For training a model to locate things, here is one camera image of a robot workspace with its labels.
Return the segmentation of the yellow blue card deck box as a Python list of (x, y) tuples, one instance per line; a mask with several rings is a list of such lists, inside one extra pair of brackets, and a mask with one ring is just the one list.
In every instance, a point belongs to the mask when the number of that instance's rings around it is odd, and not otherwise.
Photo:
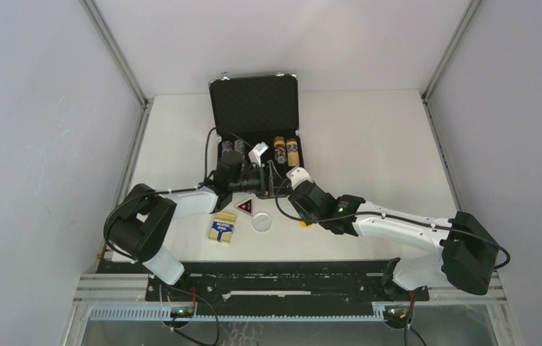
[(208, 238), (211, 241), (229, 244), (234, 233), (236, 219), (236, 214), (224, 212), (217, 213), (210, 227)]

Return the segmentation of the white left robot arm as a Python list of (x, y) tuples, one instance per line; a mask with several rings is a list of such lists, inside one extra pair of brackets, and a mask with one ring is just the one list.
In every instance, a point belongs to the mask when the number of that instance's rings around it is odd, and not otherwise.
[(141, 263), (163, 282), (162, 289), (171, 299), (186, 298), (191, 282), (182, 276), (184, 265), (164, 247), (170, 223), (175, 218), (217, 213), (238, 192), (270, 196), (276, 168), (271, 163), (245, 167), (243, 160), (237, 151), (222, 154), (216, 168), (195, 187), (155, 190), (143, 183), (136, 185), (108, 215), (103, 226), (106, 245)]

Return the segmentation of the white dealer button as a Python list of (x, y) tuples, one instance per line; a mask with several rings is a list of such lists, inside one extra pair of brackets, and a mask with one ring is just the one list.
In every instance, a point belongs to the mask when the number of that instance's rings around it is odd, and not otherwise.
[(252, 227), (255, 231), (264, 233), (270, 230), (272, 217), (268, 213), (257, 213), (252, 217)]

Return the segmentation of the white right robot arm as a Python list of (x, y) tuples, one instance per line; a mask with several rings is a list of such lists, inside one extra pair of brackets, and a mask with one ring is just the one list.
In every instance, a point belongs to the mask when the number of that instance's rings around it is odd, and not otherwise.
[(410, 290), (445, 284), (472, 295), (487, 294), (493, 272), (504, 251), (472, 214), (458, 211), (451, 218), (415, 216), (390, 210), (354, 195), (334, 198), (316, 183), (290, 186), (288, 196), (296, 220), (318, 224), (335, 235), (388, 239), (424, 252), (411, 259), (398, 257), (382, 279), (392, 300)]

